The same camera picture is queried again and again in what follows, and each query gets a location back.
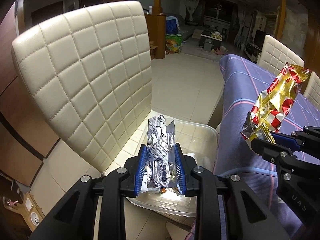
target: gray trash bin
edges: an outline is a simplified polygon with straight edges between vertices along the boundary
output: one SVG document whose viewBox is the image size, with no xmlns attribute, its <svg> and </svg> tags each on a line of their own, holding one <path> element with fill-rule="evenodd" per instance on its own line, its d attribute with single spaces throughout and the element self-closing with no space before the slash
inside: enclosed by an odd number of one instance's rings
<svg viewBox="0 0 320 240">
<path fill-rule="evenodd" d="M 211 51 L 211 49 L 212 49 L 212 40 L 211 39 L 205 39 L 203 49 L 205 51 Z"/>
</svg>

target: snack wrapper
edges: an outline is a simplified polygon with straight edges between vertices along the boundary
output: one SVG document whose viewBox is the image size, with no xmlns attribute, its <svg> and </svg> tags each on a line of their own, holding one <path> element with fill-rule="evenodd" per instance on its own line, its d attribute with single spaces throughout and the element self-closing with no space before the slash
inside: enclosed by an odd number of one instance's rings
<svg viewBox="0 0 320 240">
<path fill-rule="evenodd" d="M 279 132 L 282 121 L 289 114 L 302 83 L 309 75 L 308 69 L 286 63 L 270 87 L 260 93 L 241 131 L 249 147 L 255 138 L 275 143 L 270 131 Z"/>
</svg>

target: chair seat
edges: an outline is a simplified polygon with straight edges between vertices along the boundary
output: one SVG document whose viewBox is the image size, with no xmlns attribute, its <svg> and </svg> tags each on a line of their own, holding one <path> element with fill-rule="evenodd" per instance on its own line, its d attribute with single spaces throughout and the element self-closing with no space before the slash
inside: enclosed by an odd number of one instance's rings
<svg viewBox="0 0 320 240">
<path fill-rule="evenodd" d="M 138 155 L 142 143 L 147 145 L 148 119 L 159 114 L 151 110 L 104 172 L 105 175 L 122 167 L 128 158 Z M 183 154 L 194 153 L 197 164 L 212 171 L 216 159 L 218 133 L 208 125 L 182 121 L 167 115 L 165 118 L 167 125 L 172 120 L 175 121 L 175 138 L 176 142 L 180 143 Z"/>
</svg>

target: curtain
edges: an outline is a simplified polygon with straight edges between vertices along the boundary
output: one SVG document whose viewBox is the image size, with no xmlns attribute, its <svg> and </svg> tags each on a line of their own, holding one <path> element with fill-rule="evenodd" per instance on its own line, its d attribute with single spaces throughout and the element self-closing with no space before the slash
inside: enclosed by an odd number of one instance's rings
<svg viewBox="0 0 320 240">
<path fill-rule="evenodd" d="M 236 42 L 240 38 L 242 28 L 244 27 L 246 13 L 247 13 L 246 8 L 242 4 L 238 4 L 238 18 L 239 18 L 240 28 L 235 37 L 234 42 Z"/>
<path fill-rule="evenodd" d="M 186 6 L 186 8 L 190 14 L 189 20 L 192 21 L 193 20 L 192 15 L 195 12 L 200 0 L 183 0 L 183 1 L 184 1 L 184 5 Z"/>
</svg>

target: television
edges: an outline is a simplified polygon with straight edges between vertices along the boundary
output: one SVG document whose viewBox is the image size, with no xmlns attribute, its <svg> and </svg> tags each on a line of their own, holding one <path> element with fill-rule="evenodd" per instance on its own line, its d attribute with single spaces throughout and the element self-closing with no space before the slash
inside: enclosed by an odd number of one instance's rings
<svg viewBox="0 0 320 240">
<path fill-rule="evenodd" d="M 266 35 L 267 35 L 267 33 L 260 31 L 260 30 L 257 30 L 253 43 L 255 45 L 257 45 L 260 49 L 262 49 L 263 43 L 264 43 L 264 38 Z"/>
</svg>

